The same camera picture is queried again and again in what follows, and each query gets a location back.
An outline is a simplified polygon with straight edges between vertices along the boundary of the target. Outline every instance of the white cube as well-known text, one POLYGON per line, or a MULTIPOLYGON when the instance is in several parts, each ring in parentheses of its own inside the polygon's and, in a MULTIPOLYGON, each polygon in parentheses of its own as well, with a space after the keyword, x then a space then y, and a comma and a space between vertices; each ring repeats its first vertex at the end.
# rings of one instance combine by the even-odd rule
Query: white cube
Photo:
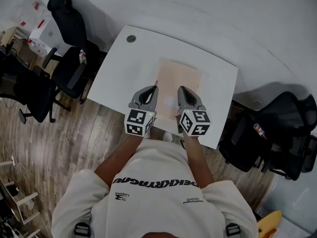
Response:
POLYGON ((202 136, 207 133, 211 125, 211 119, 205 110, 185 109, 180 125, 189 136, 202 136))
POLYGON ((129 108, 124 118, 125 133, 144 137, 154 124, 155 114, 155 112, 129 108))

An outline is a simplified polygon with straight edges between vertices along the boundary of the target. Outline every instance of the forearm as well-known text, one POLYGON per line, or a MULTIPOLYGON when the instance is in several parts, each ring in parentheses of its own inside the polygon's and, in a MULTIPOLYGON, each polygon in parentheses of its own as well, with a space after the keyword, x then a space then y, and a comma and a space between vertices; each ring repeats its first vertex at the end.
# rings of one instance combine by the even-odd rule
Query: forearm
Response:
POLYGON ((206 158, 197 137, 189 137, 184 133, 188 164, 196 183, 200 188, 214 182, 212 174, 206 163, 206 158))
POLYGON ((130 135, 97 167, 95 173, 109 186, 109 188, 111 187, 115 175, 122 170, 135 153, 142 140, 142 137, 130 135))

